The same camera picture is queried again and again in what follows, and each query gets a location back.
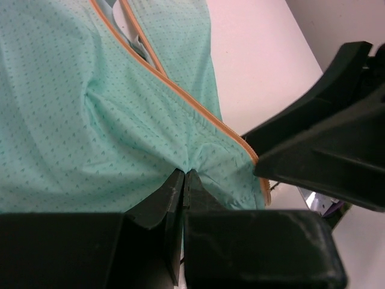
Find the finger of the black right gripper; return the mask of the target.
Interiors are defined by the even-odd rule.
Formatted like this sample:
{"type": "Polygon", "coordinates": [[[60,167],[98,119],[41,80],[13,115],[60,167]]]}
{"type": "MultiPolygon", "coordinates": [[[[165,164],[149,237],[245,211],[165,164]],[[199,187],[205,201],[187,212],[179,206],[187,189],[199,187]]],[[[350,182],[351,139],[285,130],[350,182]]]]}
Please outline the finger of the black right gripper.
{"type": "Polygon", "coordinates": [[[254,173],[384,212],[384,87],[261,156],[254,173]]]}
{"type": "Polygon", "coordinates": [[[320,79],[300,98],[243,135],[259,155],[346,108],[359,83],[372,44],[343,44],[320,79]]]}

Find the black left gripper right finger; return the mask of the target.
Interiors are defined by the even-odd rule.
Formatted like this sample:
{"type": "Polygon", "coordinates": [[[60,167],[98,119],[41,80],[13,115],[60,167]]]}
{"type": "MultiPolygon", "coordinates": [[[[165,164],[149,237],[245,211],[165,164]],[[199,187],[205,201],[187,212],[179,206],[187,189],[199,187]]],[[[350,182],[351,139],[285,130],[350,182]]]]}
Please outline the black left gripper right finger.
{"type": "Polygon", "coordinates": [[[309,210],[228,210],[186,174],[188,288],[346,288],[331,228],[309,210]]]}

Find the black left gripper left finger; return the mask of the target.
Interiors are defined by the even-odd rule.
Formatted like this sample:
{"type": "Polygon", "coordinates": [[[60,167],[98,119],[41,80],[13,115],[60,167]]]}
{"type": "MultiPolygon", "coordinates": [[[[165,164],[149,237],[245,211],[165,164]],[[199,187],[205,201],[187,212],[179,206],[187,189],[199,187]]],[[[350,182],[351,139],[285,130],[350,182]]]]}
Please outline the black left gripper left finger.
{"type": "Polygon", "coordinates": [[[1,215],[2,288],[173,288],[184,174],[124,213],[1,215]]]}

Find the orange and teal zip jacket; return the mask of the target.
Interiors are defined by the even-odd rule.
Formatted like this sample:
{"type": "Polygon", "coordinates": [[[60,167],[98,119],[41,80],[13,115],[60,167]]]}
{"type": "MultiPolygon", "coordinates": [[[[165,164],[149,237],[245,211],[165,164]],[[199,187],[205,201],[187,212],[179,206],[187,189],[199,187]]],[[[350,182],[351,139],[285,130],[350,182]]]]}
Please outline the orange and teal zip jacket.
{"type": "Polygon", "coordinates": [[[127,211],[179,169],[230,209],[271,203],[221,118],[205,1],[1,2],[1,212],[127,211]]]}

